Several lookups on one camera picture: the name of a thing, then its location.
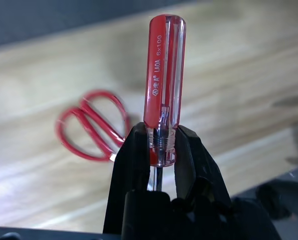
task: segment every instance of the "wooden table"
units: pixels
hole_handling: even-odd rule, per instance
[[[113,164],[67,151],[55,120],[92,89],[142,119],[148,25],[160,13],[187,22],[180,122],[229,193],[298,167],[298,1],[178,5],[0,47],[0,226],[102,231]],[[122,130],[113,106],[96,104]],[[76,120],[69,135],[98,152]],[[175,196],[172,168],[163,188]]]

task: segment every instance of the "screwdriver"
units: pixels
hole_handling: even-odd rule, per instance
[[[143,122],[149,136],[153,190],[161,191],[163,167],[176,161],[175,132],[180,119],[186,24],[176,15],[150,22]]]

